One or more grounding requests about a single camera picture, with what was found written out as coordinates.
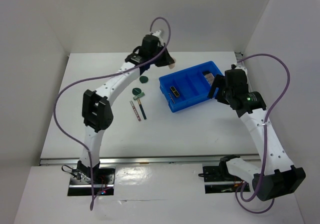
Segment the beige makeup sponge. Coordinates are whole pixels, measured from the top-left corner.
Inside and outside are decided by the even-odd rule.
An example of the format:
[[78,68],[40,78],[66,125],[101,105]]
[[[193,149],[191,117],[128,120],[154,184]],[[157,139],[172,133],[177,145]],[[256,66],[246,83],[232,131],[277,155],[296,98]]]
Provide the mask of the beige makeup sponge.
[[173,69],[173,68],[175,67],[175,64],[176,64],[176,59],[173,58],[173,63],[169,64],[169,65],[168,65],[168,68],[169,68],[169,69]]

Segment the clear eyeshadow palette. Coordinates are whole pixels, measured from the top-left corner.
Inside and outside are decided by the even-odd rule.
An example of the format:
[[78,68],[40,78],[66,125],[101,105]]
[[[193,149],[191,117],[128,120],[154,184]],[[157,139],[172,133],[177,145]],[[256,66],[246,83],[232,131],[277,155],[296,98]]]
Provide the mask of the clear eyeshadow palette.
[[208,84],[211,86],[215,80],[214,75],[211,72],[209,72],[209,73],[204,74],[204,77],[207,80]]

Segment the black square powder compact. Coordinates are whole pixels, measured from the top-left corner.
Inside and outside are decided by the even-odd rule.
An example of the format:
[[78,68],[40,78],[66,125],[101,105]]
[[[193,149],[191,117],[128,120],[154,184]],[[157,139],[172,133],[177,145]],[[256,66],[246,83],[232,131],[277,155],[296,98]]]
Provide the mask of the black square powder compact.
[[210,71],[208,71],[208,70],[206,70],[206,71],[203,71],[202,72],[202,74],[204,75],[204,76],[206,76],[206,75],[213,75]]

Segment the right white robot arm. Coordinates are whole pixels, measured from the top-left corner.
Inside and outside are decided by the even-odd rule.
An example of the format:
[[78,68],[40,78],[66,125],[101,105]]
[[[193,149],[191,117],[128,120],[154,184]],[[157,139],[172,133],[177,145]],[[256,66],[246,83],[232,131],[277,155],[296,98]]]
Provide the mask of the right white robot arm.
[[247,182],[260,201],[268,201],[292,194],[306,178],[305,170],[296,167],[282,147],[269,119],[262,95],[249,91],[247,71],[233,64],[223,75],[214,77],[208,97],[230,106],[247,128],[258,155],[261,167],[228,155],[220,159],[218,174],[223,180],[233,176]]

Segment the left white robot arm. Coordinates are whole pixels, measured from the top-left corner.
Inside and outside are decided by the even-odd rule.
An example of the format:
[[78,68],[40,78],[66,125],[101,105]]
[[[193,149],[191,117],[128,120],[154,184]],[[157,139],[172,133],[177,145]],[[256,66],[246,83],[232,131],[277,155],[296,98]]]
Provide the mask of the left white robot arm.
[[165,67],[175,64],[163,40],[163,31],[145,35],[140,46],[129,54],[124,63],[106,83],[95,90],[86,90],[82,99],[82,117],[85,125],[84,149],[77,162],[81,178],[88,184],[97,181],[100,166],[100,148],[104,132],[113,122],[112,105],[116,98],[151,65]]

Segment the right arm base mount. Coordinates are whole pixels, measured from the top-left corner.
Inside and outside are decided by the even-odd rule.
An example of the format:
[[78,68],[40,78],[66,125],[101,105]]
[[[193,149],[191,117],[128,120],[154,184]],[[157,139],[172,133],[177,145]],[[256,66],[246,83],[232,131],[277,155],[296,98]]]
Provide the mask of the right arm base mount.
[[203,166],[202,173],[199,173],[198,177],[204,181],[206,194],[234,193],[244,183],[237,176],[223,175],[218,166]]

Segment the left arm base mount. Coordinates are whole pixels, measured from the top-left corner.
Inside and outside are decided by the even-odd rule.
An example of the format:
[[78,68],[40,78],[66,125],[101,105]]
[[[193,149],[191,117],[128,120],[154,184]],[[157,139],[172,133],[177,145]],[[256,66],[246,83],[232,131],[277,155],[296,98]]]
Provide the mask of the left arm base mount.
[[[91,196],[91,179],[76,168],[62,165],[61,170],[70,175],[67,195],[69,197]],[[115,168],[101,168],[93,181],[94,195],[113,196],[115,183]]]

